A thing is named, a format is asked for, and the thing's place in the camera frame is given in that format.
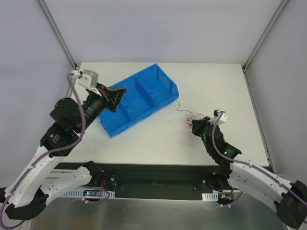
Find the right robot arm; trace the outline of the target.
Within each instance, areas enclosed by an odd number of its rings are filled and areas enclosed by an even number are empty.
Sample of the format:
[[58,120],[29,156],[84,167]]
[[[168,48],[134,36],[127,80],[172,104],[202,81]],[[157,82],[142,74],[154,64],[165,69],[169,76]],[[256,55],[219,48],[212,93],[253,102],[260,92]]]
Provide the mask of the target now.
[[281,222],[298,230],[307,221],[307,186],[291,182],[250,160],[227,143],[214,119],[192,120],[192,133],[203,141],[206,152],[221,167],[216,184],[238,189],[271,208]]

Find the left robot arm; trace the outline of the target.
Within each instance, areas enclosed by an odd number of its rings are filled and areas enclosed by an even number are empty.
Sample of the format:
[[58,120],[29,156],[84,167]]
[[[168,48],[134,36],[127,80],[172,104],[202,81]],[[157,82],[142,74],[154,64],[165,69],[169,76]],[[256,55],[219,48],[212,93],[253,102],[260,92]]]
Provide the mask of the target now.
[[55,122],[41,138],[27,168],[16,182],[0,190],[0,201],[7,205],[0,211],[9,219],[31,220],[64,193],[83,185],[98,187],[102,184],[103,172],[93,161],[60,179],[45,181],[82,140],[85,130],[103,110],[116,111],[126,92],[123,87],[106,87],[100,83],[96,89],[98,92],[88,91],[83,102],[66,97],[56,103],[50,113]]

